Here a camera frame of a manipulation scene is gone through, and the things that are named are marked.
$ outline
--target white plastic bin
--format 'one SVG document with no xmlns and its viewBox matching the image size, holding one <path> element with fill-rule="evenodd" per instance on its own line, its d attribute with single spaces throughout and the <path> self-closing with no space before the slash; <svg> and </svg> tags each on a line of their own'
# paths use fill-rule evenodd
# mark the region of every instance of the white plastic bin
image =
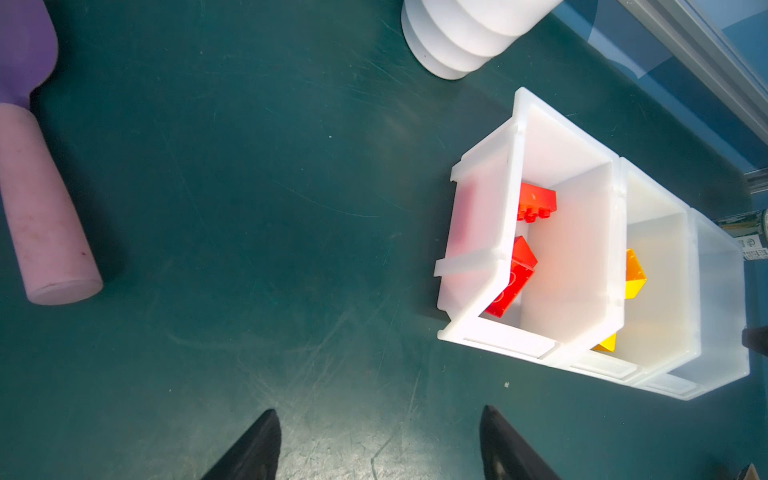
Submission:
<svg viewBox="0 0 768 480">
<path fill-rule="evenodd" d="M 438 308 L 449 342 L 692 399 L 749 373 L 740 245 L 530 91 L 462 156 Z M 520 184 L 556 190 L 558 209 L 517 221 Z M 508 312 L 514 238 L 538 259 Z M 648 278 L 624 301 L 627 248 Z M 618 331 L 614 353 L 591 348 Z"/>
<path fill-rule="evenodd" d="M 588 350 L 570 370 L 635 384 L 699 356 L 699 265 L 690 207 L 630 161 L 622 161 L 627 172 L 627 248 L 634 249 L 648 280 L 624 304 L 616 352 Z"/>
<path fill-rule="evenodd" d="M 619 157 L 521 88 L 512 118 L 462 156 L 438 308 L 438 338 L 570 365 L 624 325 L 626 184 Z M 527 225 L 535 274 L 502 319 L 481 316 L 507 286 L 520 183 L 557 191 L 558 210 Z"/>
<path fill-rule="evenodd" d="M 750 373 L 749 352 L 741 344 L 746 328 L 741 246 L 693 208 L 689 220 L 698 244 L 700 355 L 641 384 L 648 391 L 685 400 Z"/>
</svg>

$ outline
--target pink cylinder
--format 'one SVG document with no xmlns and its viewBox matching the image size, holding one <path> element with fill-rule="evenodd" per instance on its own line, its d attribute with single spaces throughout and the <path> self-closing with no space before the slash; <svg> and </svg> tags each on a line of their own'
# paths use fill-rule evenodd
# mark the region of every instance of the pink cylinder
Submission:
<svg viewBox="0 0 768 480">
<path fill-rule="evenodd" d="M 103 287 L 67 187 L 29 111 L 0 104 L 0 194 L 29 301 L 73 303 Z"/>
</svg>

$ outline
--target scratched table surface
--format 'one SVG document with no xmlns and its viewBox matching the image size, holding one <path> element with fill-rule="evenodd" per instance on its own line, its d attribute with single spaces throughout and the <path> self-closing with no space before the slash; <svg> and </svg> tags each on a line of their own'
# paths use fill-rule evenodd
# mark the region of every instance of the scratched table surface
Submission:
<svg viewBox="0 0 768 480">
<path fill-rule="evenodd" d="M 521 86 L 711 217 L 750 199 L 558 20 L 443 81 L 400 7 L 48 2 L 34 110 L 105 287 L 31 305 L 0 230 L 0 478 L 199 478 L 270 407 L 283 479 L 480 479 L 485 404 L 564 480 L 766 467 L 757 363 L 681 402 L 437 340 L 450 167 Z"/>
</svg>

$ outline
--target purple spatula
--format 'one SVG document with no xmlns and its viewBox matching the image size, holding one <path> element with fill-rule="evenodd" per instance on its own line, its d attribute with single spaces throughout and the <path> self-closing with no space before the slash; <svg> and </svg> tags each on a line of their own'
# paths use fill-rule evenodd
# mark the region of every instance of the purple spatula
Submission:
<svg viewBox="0 0 768 480">
<path fill-rule="evenodd" d="M 0 0 L 0 194 L 27 297 L 77 302 L 103 283 L 29 94 L 53 71 L 58 43 L 42 0 Z"/>
</svg>

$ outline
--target white plastic container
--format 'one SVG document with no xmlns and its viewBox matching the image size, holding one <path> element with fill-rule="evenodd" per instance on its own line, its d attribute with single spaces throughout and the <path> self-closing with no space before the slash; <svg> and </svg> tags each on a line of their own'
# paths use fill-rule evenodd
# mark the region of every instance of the white plastic container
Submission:
<svg viewBox="0 0 768 480">
<path fill-rule="evenodd" d="M 630 161 L 627 173 L 627 248 L 648 277 L 624 304 L 616 352 L 588 350 L 573 372 L 633 385 L 700 354 L 699 265 L 690 207 Z"/>
<path fill-rule="evenodd" d="M 402 31 L 427 70 L 455 80 L 506 50 L 560 1 L 405 0 Z"/>
<path fill-rule="evenodd" d="M 749 373 L 738 242 L 530 91 L 452 169 L 457 183 L 438 338 L 692 399 Z M 547 219 L 517 221 L 520 184 L 557 191 Z M 514 238 L 538 259 L 501 319 Z M 647 282 L 624 301 L 627 248 Z M 618 333 L 615 353 L 591 348 Z"/>
<path fill-rule="evenodd" d="M 619 157 L 521 88 L 512 118 L 462 156 L 438 308 L 438 338 L 553 366 L 624 324 L 626 175 Z M 546 220 L 517 221 L 520 183 L 558 192 Z M 483 311 L 507 286 L 519 225 L 536 273 L 502 319 Z"/>
<path fill-rule="evenodd" d="M 741 245 L 694 209 L 690 209 L 689 221 L 698 245 L 700 355 L 640 385 L 685 400 L 750 373 L 749 351 L 741 344 L 746 328 Z"/>
</svg>

